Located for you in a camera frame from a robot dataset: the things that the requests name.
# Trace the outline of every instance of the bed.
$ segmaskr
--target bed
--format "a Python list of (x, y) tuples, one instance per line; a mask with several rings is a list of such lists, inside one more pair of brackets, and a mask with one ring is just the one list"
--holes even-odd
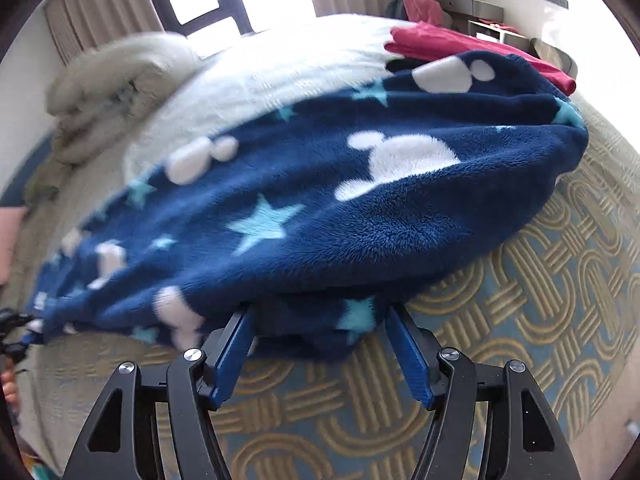
[[(383, 44), (400, 23), (319, 18), (247, 38), (213, 57), (132, 136), (77, 170), (58, 199), (28, 219), (2, 306), (24, 304), (40, 262), (63, 235), (175, 148), (302, 98), (388, 75), (393, 55)], [(527, 364), (574, 446), (583, 478), (601, 480), (628, 449), (619, 419), (638, 412), (618, 383), (634, 384), (628, 362), (639, 354), (640, 156), (579, 94), (573, 99), (590, 130), (580, 166), (562, 177), (516, 237), (424, 290), (409, 308), (418, 325), (475, 361)], [(33, 352), (33, 381), (23, 378), (21, 388), (31, 392), (23, 435), (62, 470), (113, 369), (124, 360), (145, 365), (175, 355), (113, 334), (55, 339)], [(408, 478), (429, 417), (391, 356), (384, 335), (374, 333), (337, 365), (248, 362), (232, 400), (212, 415), (233, 478)], [(611, 415), (603, 420), (603, 412)], [(468, 478), (478, 474), (483, 430), (479, 408)], [(165, 471), (178, 478), (162, 407), (159, 433)], [(591, 452), (621, 439), (613, 452)]]

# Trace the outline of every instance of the black window frame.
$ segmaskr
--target black window frame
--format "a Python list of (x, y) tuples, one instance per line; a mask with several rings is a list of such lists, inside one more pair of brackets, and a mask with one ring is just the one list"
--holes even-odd
[(218, 0), (219, 7), (217, 9), (205, 12), (187, 23), (180, 23), (178, 21), (171, 0), (151, 1), (156, 8), (164, 30), (178, 32), (184, 36), (193, 34), (202, 28), (226, 18), (233, 18), (236, 21), (240, 34), (249, 34), (254, 31), (242, 0)]

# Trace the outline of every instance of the screw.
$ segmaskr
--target screw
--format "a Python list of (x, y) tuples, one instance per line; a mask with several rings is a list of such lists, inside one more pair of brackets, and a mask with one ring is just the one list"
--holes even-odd
[(202, 357), (202, 350), (198, 350), (197, 348), (191, 348), (184, 353), (184, 358), (187, 361), (197, 361)]
[(513, 370), (517, 374), (521, 374), (524, 370), (527, 369), (525, 364), (522, 361), (518, 361), (517, 359), (514, 359), (509, 363), (509, 368), (511, 368), (511, 370)]
[(460, 352), (455, 348), (443, 348), (440, 350), (440, 355), (447, 361), (457, 361), (460, 359)]
[(122, 363), (118, 367), (118, 371), (123, 375), (130, 374), (135, 369), (136, 369), (136, 365), (130, 361), (127, 361), (126, 363)]

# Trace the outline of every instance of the white wall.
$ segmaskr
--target white wall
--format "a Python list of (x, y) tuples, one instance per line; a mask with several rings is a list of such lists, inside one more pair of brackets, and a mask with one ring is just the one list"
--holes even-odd
[(38, 9), (0, 63), (0, 192), (52, 126), (44, 92), (62, 69), (44, 11)]
[(640, 56), (602, 0), (568, 0), (565, 10), (543, 0), (485, 0), (505, 21), (542, 38), (578, 64), (578, 90), (640, 151), (636, 125)]

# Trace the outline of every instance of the blue blanket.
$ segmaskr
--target blue blanket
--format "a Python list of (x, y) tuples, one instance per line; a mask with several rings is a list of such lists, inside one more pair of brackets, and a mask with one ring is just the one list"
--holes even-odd
[(565, 95), (489, 52), (280, 108), (181, 148), (69, 233), (31, 327), (186, 349), (253, 303), (258, 353), (341, 358), (390, 301), (517, 232), (587, 142)]

